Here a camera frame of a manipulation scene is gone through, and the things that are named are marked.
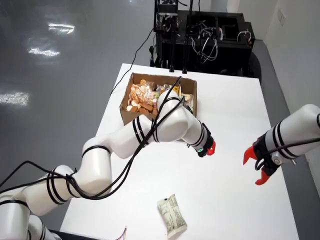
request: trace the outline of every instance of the white table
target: white table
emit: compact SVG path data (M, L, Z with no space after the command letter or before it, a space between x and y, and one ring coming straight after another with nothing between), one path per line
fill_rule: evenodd
M122 65L117 82L129 67ZM131 72L182 75L138 65ZM97 135L123 126L119 105L130 73L110 97ZM299 239L281 168L257 186L261 173L255 161L243 166L245 150L271 127L258 79L197 72L183 76L197 80L197 118L210 129L215 154L200 158L184 143L152 143L135 158L117 193L100 201L72 199L60 231L115 240L127 226L127 240L166 240L157 201L175 193L188 224L179 240ZM115 179L127 159L112 154L111 163Z

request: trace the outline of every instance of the black cable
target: black cable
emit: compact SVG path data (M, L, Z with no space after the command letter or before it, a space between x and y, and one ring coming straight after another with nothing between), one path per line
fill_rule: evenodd
M256 171L260 170L260 169L262 168L262 166L265 164L265 160L263 160L262 162L261 162L261 160L262 160L262 159L257 160L257 161L255 162L255 164L254 164L254 169L255 169Z
M287 148L291 148L291 147L295 147L295 146L300 146L300 145L305 145L305 144L312 144L312 143L317 143L317 142L320 142L320 137L307 139L307 140L296 141L296 142L293 142L293 143L290 143L290 144L286 144L286 145L279 146L279 147L276 147L274 149L271 149L265 155L272 154L272 153L274 153L276 151L279 151L281 149L287 149Z
M137 51L135 51L134 58L133 58L133 61L132 61L132 63L131 63L130 69L123 74L123 76L122 76L122 78L120 79L120 81L119 81L119 82L114 86L114 88L112 89L110 95L114 92L114 90L116 89L116 87L118 86L118 84L122 81L122 79L124 79L125 75L131 70L131 68L132 68L132 66L134 65L134 62L135 62L135 60L136 60L138 51L143 47L143 45L144 45L144 44L146 43L146 41L149 39L149 37L150 37L151 33L153 32L153 30L154 30L154 29L152 28L152 30L150 31L150 33L149 33L148 37L146 38L146 40L144 40L144 42L142 43L142 45L137 49Z
M164 97L163 99L163 102L161 104L161 106L159 107L159 111L158 111L158 114L156 115L156 119L159 118L159 115L160 115L160 112L161 112L161 109L163 108L164 104L168 101L170 101L170 98L168 99L168 96L170 94L170 92L172 91L172 89L174 88L174 86L178 83L178 81L181 79L181 76L178 77L178 79L176 80L176 82L171 86L171 88L169 89L168 93L166 94L166 96ZM10 190L14 190L14 189L18 189L18 188L23 188L23 187L28 187L28 186L31 186L31 185L35 185L35 184L38 184L38 183L41 183L43 181L47 181L47 180L51 180L51 179L64 179L66 182L68 182L69 184L71 184L73 186L73 188L76 190L76 192L83 198L85 199L90 199L90 200L101 200L101 199L105 199L109 196L111 196L112 194L114 194L121 186L122 184L125 182L128 174L129 174L129 171L130 171L130 168L131 168L131 165L132 165L132 162L134 160L134 158L137 156L137 154L141 151L141 149L145 146L145 144L148 142L149 138L152 136L152 134L156 131L157 127L170 115L172 114L178 107L179 105L185 100L185 98L183 97L179 103L177 105L175 105L163 118L161 118L161 120L156 123L153 122L152 125L151 125L151 128L150 128L150 131L146 134L145 138L141 141L141 144L139 144L139 146L137 147L137 149L134 151L132 157L130 158L130 160L128 161L128 163L126 164L126 166L124 167L122 173L117 177L117 179L115 181L113 181L107 188L105 188L103 191L99 192L98 194L96 195L93 195L93 196L90 196L90 195L87 195L86 192L84 192L78 185L78 183L76 182L76 180L71 176L71 175L66 175L66 176L63 176L57 172L54 172L54 171L50 171L50 170L47 170L39 165L37 165L36 163L32 162L32 161L24 161L23 163L21 163L18 167L15 168L15 170L9 174L8 177L5 178L4 181L2 181L2 183L0 183L0 188L4 185L5 182L7 182L22 166L26 165L26 164L30 164L30 165L33 165L34 167L42 170L43 172L47 173L47 174L51 174L52 176L47 176L47 177L44 177L44 178L41 178L41 179L38 179L36 181L33 181L33 182L29 182L29 183L25 183L25 184L21 184L21 185L18 185L18 186L14 186L14 187L10 187L10 188L7 188L5 190L2 190L0 191L0 194L4 193L4 192L7 192L7 191L10 191ZM104 196L101 196L102 194L104 194L106 191L108 191L113 185L115 185L119 180L120 178L123 177L122 181L118 184L118 186L111 192L109 192L108 194L104 195Z
M183 2L180 2L180 1L178 1L181 5L183 5L183 6L185 6L185 7L188 7L188 5L187 4L185 4L185 3L183 3Z

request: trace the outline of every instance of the black stripe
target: black stripe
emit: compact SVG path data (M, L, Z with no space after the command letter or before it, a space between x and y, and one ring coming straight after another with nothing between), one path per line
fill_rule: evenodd
M171 97L168 97L168 98L166 99L165 103L167 103L167 102L169 102L169 101L171 101L171 100L178 100L178 101L180 101L180 99L179 99L178 97L176 97L176 96L171 96Z
M55 180L53 178L51 178L51 187L52 187L52 190L53 190L53 193L54 195L56 196L56 198L62 202L62 203L66 203L67 200L64 200L58 193L57 189L56 189L56 186L55 186Z
M46 189L47 189L47 191L48 191L48 194L49 194L49 197L51 198L51 200L52 200L52 202L54 202L55 204L57 204L57 205L62 205L63 203L61 203L61 202L58 202L55 198L54 198L54 196L53 196L53 194L52 194L52 192L51 192L51 189L50 189L50 175L51 175L51 173L48 173L48 176L47 176L47 178L46 178Z
M201 134L200 134L200 137L199 137L199 139L194 143L194 144L190 144L190 146L192 146L192 147L196 147L196 146L198 146L201 142L202 142L202 140L204 139L204 137L205 137L205 131L204 131L204 126L201 124L201 122L199 121L199 123L200 123L200 125L201 125Z
M29 208L26 202L21 201L21 200L17 200L17 199L8 199L8 200L4 200L4 201L0 202L0 206L4 205L4 204L21 204L21 205Z
M277 127L277 126L278 126L278 125L275 125L274 128L273 128L273 130L272 130L272 138L273 138L273 142L274 142L274 145L275 145L276 148L279 147L278 142L277 142L277 139L276 139L276 127ZM278 152L279 152L279 153L281 154L281 156L284 157L285 159L290 159L289 157L287 157L287 156L282 152L282 150L279 150Z
M320 117L320 113L318 114L318 116L316 116L316 123L318 124L319 128L320 128L320 120L319 120L319 117Z
M136 118L133 119L133 121L132 121L133 130L134 130L136 139L138 140L139 144L141 144L141 139L140 139L140 137L139 137L139 134L138 134L138 131L137 131L137 128L136 128L136 123L135 123L135 121L136 121Z
M41 232L41 236L40 236L39 240L43 240L44 239L44 233L45 233L45 225L44 225L44 223L42 221L41 221L41 223L42 223L42 232Z
M31 232L30 232L30 230L28 229L28 235L29 235L29 240L31 240L32 239L32 237L31 237Z
M95 146L91 146L89 148L87 148L83 153L82 153L82 157L84 157L84 155L89 152L92 149L104 149L106 150L109 154L111 154L111 152L109 151L108 148L106 148L105 146L101 146L101 145L95 145Z
M144 131L142 131L141 125L140 125L140 120L139 116L136 118L136 124L138 125L139 132L141 134L142 140L145 139Z
M42 223L42 226L43 226L43 229L44 229L43 240L45 240L45 238L46 238L46 226L44 225L44 223Z
M282 139L281 131L280 131L280 125L281 125L281 123L282 123L282 121L279 122L279 124L278 124L277 133L278 133L278 138L279 138L279 141L280 141L281 146L284 146L285 143L284 143L284 141L283 141L283 139ZM284 148L283 150L284 150L290 157L292 157L292 158L294 158L294 159L298 157L297 155L293 154L288 148Z
M71 189L70 189L70 182L69 182L69 181L65 181L65 183L66 183L66 188L68 189L70 195L78 199L79 197L76 196L76 195L74 195L74 194L72 193Z
M152 119L151 128L152 128L153 125L156 125L156 123L154 123L154 120ZM156 140L156 137L155 137L155 132L152 133L152 136L153 136L153 140L157 143L157 140Z

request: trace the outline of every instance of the white wall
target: white wall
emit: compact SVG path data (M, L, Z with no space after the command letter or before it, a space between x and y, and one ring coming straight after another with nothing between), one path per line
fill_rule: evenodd
M228 0L226 10L228 13L237 13L239 9L240 0Z
M286 20L281 26L277 11ZM278 0L265 42L291 113L320 107L320 0ZM306 154L320 193L320 148Z
M277 0L228 0L228 13L243 13L256 39L265 40Z

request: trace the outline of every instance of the wall outlet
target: wall outlet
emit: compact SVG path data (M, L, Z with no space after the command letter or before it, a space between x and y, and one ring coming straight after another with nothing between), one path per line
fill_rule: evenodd
M281 11L280 8L278 8L278 11L277 11L276 15L278 17L278 20L279 20L281 26L283 26L285 24L285 21L286 21L286 16L284 15L284 13Z

